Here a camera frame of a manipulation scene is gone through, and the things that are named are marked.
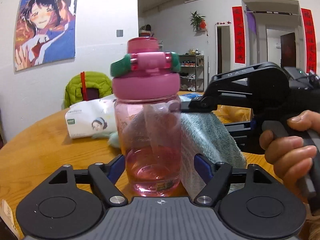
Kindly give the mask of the right hand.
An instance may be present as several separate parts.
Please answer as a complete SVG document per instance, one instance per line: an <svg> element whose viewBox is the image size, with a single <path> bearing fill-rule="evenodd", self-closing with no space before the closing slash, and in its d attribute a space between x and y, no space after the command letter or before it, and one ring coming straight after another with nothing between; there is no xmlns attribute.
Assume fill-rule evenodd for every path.
<svg viewBox="0 0 320 240"><path fill-rule="evenodd" d="M319 132L319 113L304 111L287 120L290 128L297 131L313 130ZM297 181L311 169L316 156L315 146L305 146L301 137L283 137L275 139L271 130L266 130L259 138L260 146L265 150L266 161L273 165L274 173L284 185L299 198L302 197Z"/></svg>

